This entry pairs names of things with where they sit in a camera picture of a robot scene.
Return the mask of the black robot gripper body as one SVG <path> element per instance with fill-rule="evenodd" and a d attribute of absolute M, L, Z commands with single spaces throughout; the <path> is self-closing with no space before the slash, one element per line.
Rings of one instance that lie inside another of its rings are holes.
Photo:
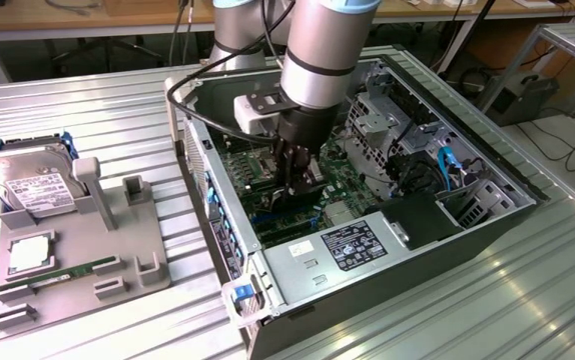
<path fill-rule="evenodd" d="M 279 151 L 307 149 L 309 154 L 319 154 L 331 136 L 339 110 L 339 104 L 325 109 L 299 106 L 284 110 L 279 114 Z"/>

